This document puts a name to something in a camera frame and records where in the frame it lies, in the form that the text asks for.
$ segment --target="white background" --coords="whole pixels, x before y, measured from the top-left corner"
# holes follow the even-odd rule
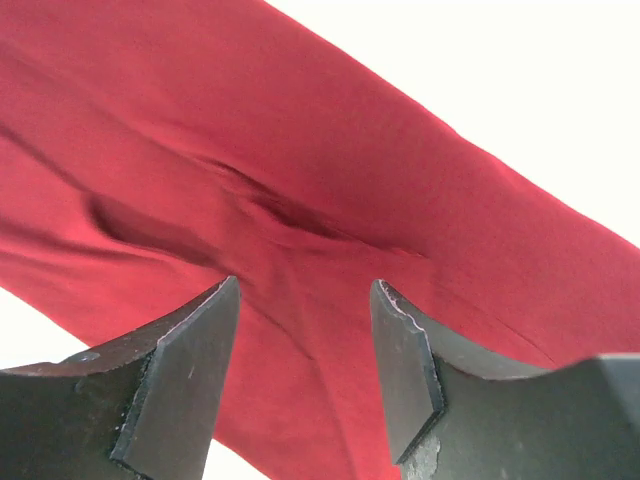
[[[270,3],[640,246],[636,2]],[[1,290],[0,315],[0,368],[58,361],[84,349]],[[265,477],[214,442],[205,478]]]

